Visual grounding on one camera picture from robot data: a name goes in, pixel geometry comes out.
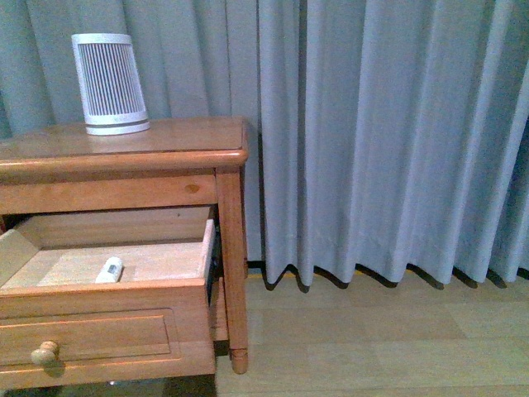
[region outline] drawer knob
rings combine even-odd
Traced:
[[[31,361],[36,366],[45,366],[57,360],[59,345],[52,341],[42,342],[41,347],[31,352]]]

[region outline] vent slats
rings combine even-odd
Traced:
[[[131,44],[78,44],[91,116],[144,112]]]

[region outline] wood knot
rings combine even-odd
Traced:
[[[196,184],[188,184],[184,190],[187,192],[187,193],[197,193],[199,190],[200,190],[200,186],[197,186]]]

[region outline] small white object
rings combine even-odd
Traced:
[[[117,256],[109,258],[96,278],[96,283],[116,283],[123,272],[123,261]]]
[[[72,45],[87,133],[119,135],[148,129],[131,37],[73,35]]]

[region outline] wooden leg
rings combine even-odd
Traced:
[[[245,235],[239,169],[217,170],[222,262],[231,365],[237,374],[248,366],[248,331],[245,298]]]
[[[242,203],[242,235],[245,243],[245,278],[248,278],[248,241],[246,240],[246,219],[245,219],[245,168],[241,168],[241,203]]]
[[[244,374],[248,371],[248,349],[236,349],[230,351],[231,368],[236,374]]]

